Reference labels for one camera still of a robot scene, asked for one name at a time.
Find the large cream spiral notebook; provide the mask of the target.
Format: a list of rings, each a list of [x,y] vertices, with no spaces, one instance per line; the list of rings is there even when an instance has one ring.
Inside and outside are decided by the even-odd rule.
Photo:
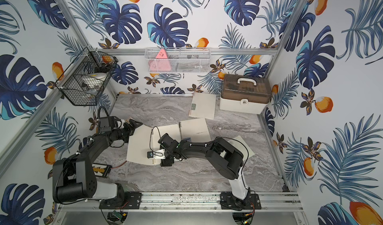
[[[142,125],[135,130],[134,135],[129,139],[126,160],[149,166],[147,153],[162,149],[158,140],[165,133],[168,133],[171,138],[178,142],[182,139],[190,142],[208,142],[211,140],[204,118],[185,120],[158,128]]]

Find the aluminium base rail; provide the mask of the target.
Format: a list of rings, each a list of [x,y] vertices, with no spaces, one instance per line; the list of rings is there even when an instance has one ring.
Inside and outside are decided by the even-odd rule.
[[[97,201],[60,206],[61,211],[95,212],[303,212],[297,193],[252,192],[246,205],[234,202],[229,192],[130,192],[122,208]]]

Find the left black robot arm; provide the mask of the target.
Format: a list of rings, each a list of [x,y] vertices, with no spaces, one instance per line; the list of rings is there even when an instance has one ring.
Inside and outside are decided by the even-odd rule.
[[[91,199],[96,194],[97,179],[93,163],[113,142],[129,142],[135,130],[143,123],[130,119],[121,122],[115,116],[99,119],[98,133],[88,138],[78,152],[56,161],[52,169],[53,200],[58,204],[69,204]]]

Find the clear wall shelf basket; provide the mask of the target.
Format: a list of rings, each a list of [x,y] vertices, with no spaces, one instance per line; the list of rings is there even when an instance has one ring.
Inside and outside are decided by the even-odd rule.
[[[210,71],[211,51],[209,48],[146,48],[145,59],[148,67],[149,60],[154,59],[161,49],[165,49],[172,67],[170,72],[163,73],[204,73]]]

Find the white storage box brown lid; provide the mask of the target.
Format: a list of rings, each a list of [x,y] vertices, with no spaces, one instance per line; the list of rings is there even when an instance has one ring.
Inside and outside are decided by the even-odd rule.
[[[269,80],[227,74],[224,77],[219,108],[225,111],[261,114],[271,99]]]

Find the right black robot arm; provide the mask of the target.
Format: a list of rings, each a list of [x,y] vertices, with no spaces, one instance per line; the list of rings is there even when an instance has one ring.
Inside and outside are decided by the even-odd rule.
[[[175,160],[205,159],[220,175],[229,180],[233,197],[241,201],[248,197],[249,187],[242,173],[245,165],[244,155],[225,138],[217,137],[209,142],[198,143],[187,140],[178,142],[166,133],[158,142],[164,149],[162,167],[171,167]]]

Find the orange black small tool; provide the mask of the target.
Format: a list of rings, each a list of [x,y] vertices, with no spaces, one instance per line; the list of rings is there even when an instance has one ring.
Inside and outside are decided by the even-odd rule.
[[[93,169],[94,175],[96,177],[108,178],[108,176],[111,172],[112,166],[106,165],[106,164],[94,163],[94,164],[92,164],[92,169]]]

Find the pink triangle ruler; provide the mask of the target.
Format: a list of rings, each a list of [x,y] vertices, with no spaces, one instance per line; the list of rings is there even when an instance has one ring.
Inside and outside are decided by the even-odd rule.
[[[170,60],[165,49],[161,49],[154,59],[149,60],[149,71],[154,73],[170,72]]]

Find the cream notebook green label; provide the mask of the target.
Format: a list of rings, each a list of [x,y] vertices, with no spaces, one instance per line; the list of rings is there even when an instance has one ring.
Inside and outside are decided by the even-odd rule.
[[[194,118],[214,119],[216,95],[209,93],[194,93],[189,116]]]

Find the torn cream page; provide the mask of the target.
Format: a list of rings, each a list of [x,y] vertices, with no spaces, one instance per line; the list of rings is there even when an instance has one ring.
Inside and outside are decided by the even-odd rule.
[[[254,156],[254,152],[241,136],[234,137],[233,139],[229,140],[229,143],[243,154],[244,162],[246,159]]]

